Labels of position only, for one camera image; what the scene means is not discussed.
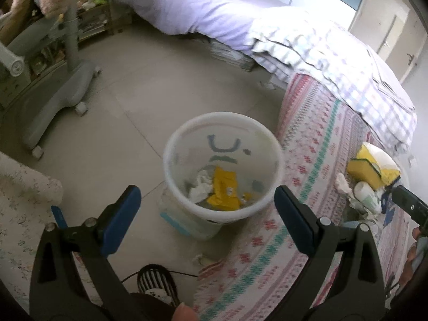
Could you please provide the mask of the person's right hand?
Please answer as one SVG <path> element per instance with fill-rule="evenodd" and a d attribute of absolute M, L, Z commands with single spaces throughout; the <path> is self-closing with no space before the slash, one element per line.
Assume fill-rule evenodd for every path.
<path fill-rule="evenodd" d="M 408 251 L 407 260 L 399 279 L 400 287 L 404 287 L 412 279 L 418 266 L 427 255 L 427 236 L 422 234 L 420 228 L 414 228 L 412 236 L 415 242 Z"/>

